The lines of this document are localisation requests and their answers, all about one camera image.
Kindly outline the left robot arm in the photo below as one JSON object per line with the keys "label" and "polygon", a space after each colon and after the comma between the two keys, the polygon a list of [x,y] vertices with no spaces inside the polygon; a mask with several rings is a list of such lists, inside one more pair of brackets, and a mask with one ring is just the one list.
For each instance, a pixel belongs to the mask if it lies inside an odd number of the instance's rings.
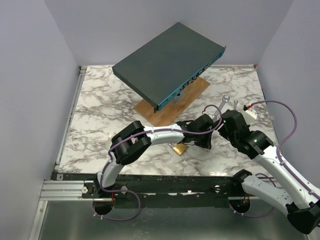
{"label": "left robot arm", "polygon": [[123,167],[138,160],[151,146],[193,142],[198,147],[210,149],[212,132],[218,124],[207,114],[168,126],[145,126],[139,120],[133,121],[111,139],[109,159],[96,174],[93,191],[101,198],[107,197]]}

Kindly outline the large brass padlock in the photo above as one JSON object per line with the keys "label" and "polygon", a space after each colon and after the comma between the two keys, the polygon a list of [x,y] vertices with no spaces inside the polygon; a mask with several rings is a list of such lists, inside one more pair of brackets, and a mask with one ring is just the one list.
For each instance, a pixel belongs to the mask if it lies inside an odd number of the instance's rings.
{"label": "large brass padlock", "polygon": [[183,143],[179,143],[179,144],[176,144],[176,145],[170,143],[169,146],[179,156],[181,156],[188,149],[188,145],[183,144]]}

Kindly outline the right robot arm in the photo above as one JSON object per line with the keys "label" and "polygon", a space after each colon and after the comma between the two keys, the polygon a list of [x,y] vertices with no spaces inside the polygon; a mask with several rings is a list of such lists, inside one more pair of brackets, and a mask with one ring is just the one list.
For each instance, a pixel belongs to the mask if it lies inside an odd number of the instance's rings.
{"label": "right robot arm", "polygon": [[234,175],[230,191],[241,196],[254,195],[286,215],[291,225],[303,234],[310,234],[320,223],[320,189],[303,177],[280,153],[262,131],[250,130],[257,112],[227,110],[221,116],[219,134],[240,153],[245,154],[269,172],[280,184],[270,185],[246,170]]}

